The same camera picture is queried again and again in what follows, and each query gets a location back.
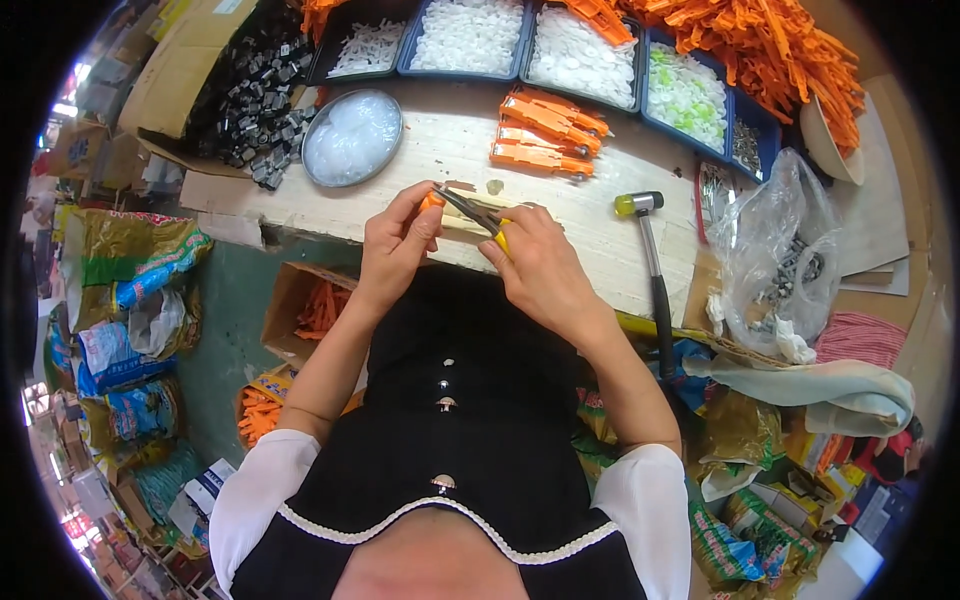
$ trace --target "round metal tray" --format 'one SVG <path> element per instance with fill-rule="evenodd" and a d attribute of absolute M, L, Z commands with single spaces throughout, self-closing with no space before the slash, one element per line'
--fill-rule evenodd
<path fill-rule="evenodd" d="M 367 175 L 363 176 L 358 180 L 351 181 L 349 183 L 337 183 L 337 184 L 325 183 L 323 181 L 317 180 L 313 176 L 313 172 L 310 170 L 310 166 L 308 164 L 306 143 L 313 135 L 316 134 L 316 131 L 320 127 L 320 124 L 325 120 L 326 116 L 330 113 L 330 111 L 333 110 L 333 107 L 337 106 L 338 103 L 343 102 L 344 99 L 349 98 L 354 94 L 359 94 L 361 92 L 376 92 L 379 94 L 383 94 L 384 96 L 390 99 L 390 102 L 393 103 L 394 108 L 396 108 L 397 114 L 400 115 L 400 126 L 397 130 L 398 133 L 396 135 L 396 140 L 394 140 L 394 145 L 391 147 L 390 152 L 387 153 L 387 156 L 383 159 L 383 162 L 381 162 L 375 169 L 370 171 Z M 327 103 L 323 108 L 320 109 L 319 112 L 317 112 L 317 115 L 313 118 L 313 121 L 310 121 L 310 127 L 307 128 L 306 135 L 303 137 L 303 141 L 300 143 L 300 156 L 301 156 L 301 159 L 303 160 L 303 170 L 306 171 L 306 176 L 310 178 L 311 181 L 313 181 L 314 183 L 316 183 L 321 187 L 350 187 L 351 185 L 356 185 L 357 183 L 362 183 L 366 180 L 369 180 L 370 178 L 378 174 L 380 171 L 382 171 L 383 168 L 387 166 L 387 164 L 391 160 L 394 159 L 394 156 L 396 155 L 396 151 L 400 147 L 400 141 L 402 139 L 403 139 L 403 110 L 400 108 L 400 103 L 396 101 L 396 98 L 386 93 L 385 91 L 374 89 L 372 87 L 355 89 L 351 92 L 344 94 L 343 96 L 338 96 L 334 100 Z"/>

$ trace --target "black dress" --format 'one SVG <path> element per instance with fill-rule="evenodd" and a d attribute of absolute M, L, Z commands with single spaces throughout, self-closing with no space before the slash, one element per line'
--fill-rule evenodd
<path fill-rule="evenodd" d="M 230 593 L 328 598 L 353 548 L 421 506 L 471 518 L 541 598 L 645 598 L 570 445 L 576 351 L 499 278 L 418 270 L 373 334 L 364 405 L 339 419 Z"/>

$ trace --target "plastic bin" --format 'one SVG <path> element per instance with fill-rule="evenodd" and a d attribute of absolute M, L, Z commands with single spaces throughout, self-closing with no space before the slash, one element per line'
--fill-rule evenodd
<path fill-rule="evenodd" d="M 734 122 L 735 117 L 740 117 L 747 127 L 756 130 L 756 150 L 760 157 L 760 173 L 751 173 L 747 167 L 733 157 L 732 137 L 728 163 L 756 183 L 763 183 L 770 179 L 774 160 L 780 153 L 780 121 L 769 110 L 748 96 L 747 92 L 738 87 L 733 89 L 733 116 Z"/>
<path fill-rule="evenodd" d="M 634 105 L 631 106 L 630 108 L 623 108 L 623 107 L 619 107 L 617 105 L 611 104 L 610 102 L 604 100 L 603 98 L 590 95 L 586 92 L 577 91 L 575 89 L 568 89 L 566 87 L 559 87 L 558 85 L 545 84 L 543 82 L 530 79 L 530 62 L 534 59 L 534 50 L 536 49 L 535 46 L 536 46 L 536 39 L 537 39 L 537 15 L 540 14 L 540 10 L 543 8 L 544 5 L 549 7 L 558 7 L 558 8 L 565 8 L 566 6 L 561 2 L 534 3 L 534 8 L 533 8 L 534 18 L 533 18 L 533 24 L 530 27 L 530 41 L 527 42 L 526 50 L 523 53 L 523 62 L 520 66 L 520 74 L 519 74 L 520 80 L 525 84 L 530 84 L 535 87 L 539 87 L 540 89 L 546 89 L 553 92 L 557 92 L 558 94 L 562 94 L 563 96 L 567 96 L 567 97 L 572 96 L 576 98 L 583 98 L 585 100 L 589 100 L 593 102 L 594 104 L 610 107 L 619 112 L 626 112 L 628 114 L 635 114 L 639 112 L 640 96 L 642 94 L 641 89 L 643 86 L 642 76 L 643 76 L 643 72 L 646 69 L 646 64 L 647 64 L 646 48 L 643 45 L 643 28 L 640 26 L 640 23 L 630 17 L 621 19 L 624 22 L 624 24 L 626 24 L 627 27 L 630 29 L 631 33 L 634 34 L 634 37 L 636 37 L 636 40 L 637 40 L 636 51 L 634 53 L 634 83 L 633 83 Z"/>
<path fill-rule="evenodd" d="M 719 161 L 721 164 L 728 164 L 731 160 L 730 156 L 731 156 L 731 151 L 733 147 L 733 92 L 726 83 L 724 83 L 724 87 L 727 90 L 727 102 L 726 102 L 727 130 L 725 131 L 725 134 L 724 134 L 724 153 L 723 154 L 717 153 L 715 150 L 710 148 L 710 146 L 708 146 L 707 144 L 704 144 L 703 142 L 693 137 L 690 137 L 686 133 L 681 132 L 680 130 L 675 129 L 667 125 L 666 123 L 653 118 L 652 116 L 650 116 L 650 113 L 647 112 L 647 97 L 649 95 L 649 83 L 650 83 L 649 82 L 650 69 L 649 69 L 648 57 L 650 56 L 650 44 L 654 42 L 666 44 L 670 47 L 675 47 L 676 45 L 676 41 L 672 36 L 669 36 L 658 29 L 648 29 L 646 30 L 646 32 L 644 32 L 643 89 L 640 97 L 640 118 L 643 119 L 643 122 L 649 125 L 650 127 L 660 130 L 666 133 L 667 135 L 669 135 L 670 137 L 673 137 L 677 141 L 681 142 L 682 144 L 685 144 L 686 146 L 693 148 L 697 152 L 697 154 L 701 156 L 709 156 Z M 727 69 L 719 60 L 699 50 L 694 50 L 690 52 L 690 56 L 696 59 L 701 64 L 713 69 L 713 71 L 717 74 L 717 79 L 719 79 L 721 82 L 725 82 L 727 80 Z"/>
<path fill-rule="evenodd" d="M 410 24 L 414 12 L 417 10 L 418 0 L 350 0 L 330 11 L 330 17 L 324 28 L 324 35 L 320 39 L 320 47 L 313 55 L 310 63 L 310 72 L 306 78 L 307 85 L 330 85 L 346 82 L 358 82 L 369 79 L 390 77 L 396 72 L 396 64 L 400 60 L 403 42 L 410 34 Z M 387 19 L 394 23 L 406 22 L 400 42 L 394 55 L 394 63 L 384 71 L 370 71 L 353 75 L 327 77 L 340 58 L 340 51 L 344 49 L 344 40 L 353 36 L 353 23 L 377 26 L 380 21 Z"/>
<path fill-rule="evenodd" d="M 516 41 L 514 47 L 514 62 L 510 67 L 510 72 L 506 75 L 494 75 L 491 73 L 473 73 L 470 71 L 439 71 L 428 69 L 411 69 L 410 63 L 417 53 L 417 44 L 420 36 L 423 35 L 423 15 L 426 8 L 433 2 L 443 2 L 444 0 L 424 0 L 417 11 L 412 23 L 407 26 L 407 38 L 400 48 L 400 61 L 396 66 L 396 72 L 400 75 L 410 77 L 433 77 L 438 79 L 453 80 L 480 80 L 494 82 L 511 82 L 517 78 L 520 72 L 520 64 L 523 62 L 524 51 L 527 42 L 530 40 L 530 29 L 533 27 L 534 11 L 531 0 L 526 0 L 523 6 L 523 24 L 520 25 L 520 38 Z"/>

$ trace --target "pliers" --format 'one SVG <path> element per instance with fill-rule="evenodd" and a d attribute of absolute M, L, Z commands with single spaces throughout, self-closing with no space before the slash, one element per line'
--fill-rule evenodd
<path fill-rule="evenodd" d="M 457 210 L 464 213 L 464 215 L 466 215 L 471 221 L 475 221 L 480 227 L 489 231 L 493 241 L 496 242 L 500 248 L 507 253 L 508 256 L 510 255 L 510 250 L 507 248 L 507 238 L 500 229 L 502 226 L 510 223 L 510 219 L 501 219 L 497 216 L 494 216 L 488 208 L 475 203 L 473 200 L 464 198 L 460 194 L 451 191 L 449 187 L 441 183 L 434 183 L 433 191 L 430 192 L 430 194 L 433 194 L 440 200 L 443 200 L 444 204 L 453 204 Z M 431 202 L 430 194 L 427 194 L 427 198 L 423 200 L 420 211 L 425 210 L 428 205 L 443 205 L 441 203 Z"/>

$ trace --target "white trim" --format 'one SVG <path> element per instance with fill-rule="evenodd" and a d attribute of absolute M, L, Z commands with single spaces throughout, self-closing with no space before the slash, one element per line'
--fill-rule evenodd
<path fill-rule="evenodd" d="M 503 537 L 490 526 L 490 524 L 485 521 L 480 515 L 476 514 L 474 511 L 470 510 L 463 504 L 457 502 L 456 500 L 451 500 L 443 496 L 432 496 L 428 498 L 421 498 L 415 502 L 410 502 L 403 505 L 396 511 L 394 511 L 390 516 L 383 519 L 370 529 L 366 531 L 361 531 L 355 534 L 346 534 L 335 529 L 330 529 L 329 527 L 323 527 L 317 523 L 311 522 L 302 516 L 298 515 L 287 506 L 284 502 L 279 510 L 277 511 L 280 515 L 296 525 L 302 531 L 310 534 L 311 536 L 316 536 L 318 538 L 323 538 L 324 540 L 336 541 L 337 543 L 344 543 L 349 545 L 356 545 L 363 543 L 367 540 L 371 540 L 374 536 L 382 532 L 384 529 L 390 526 L 391 523 L 396 521 L 401 516 L 409 513 L 410 511 L 424 506 L 426 504 L 443 504 L 450 508 L 456 509 L 463 513 L 465 516 L 468 516 L 470 520 L 477 524 L 477 527 L 483 530 L 487 537 L 491 539 L 493 543 L 496 544 L 496 547 L 500 549 L 500 552 L 503 553 L 508 559 L 513 561 L 515 564 L 550 564 L 560 561 L 562 559 L 568 558 L 580 552 L 584 548 L 595 544 L 596 542 L 604 539 L 606 536 L 619 531 L 616 523 L 613 521 L 608 521 L 601 525 L 600 527 L 594 529 L 588 534 L 582 535 L 576 540 L 566 543 L 563 546 L 557 548 L 556 550 L 550 550 L 549 552 L 534 552 L 532 554 L 527 554 L 523 552 L 517 552 L 511 548 L 506 541 L 503 540 Z"/>

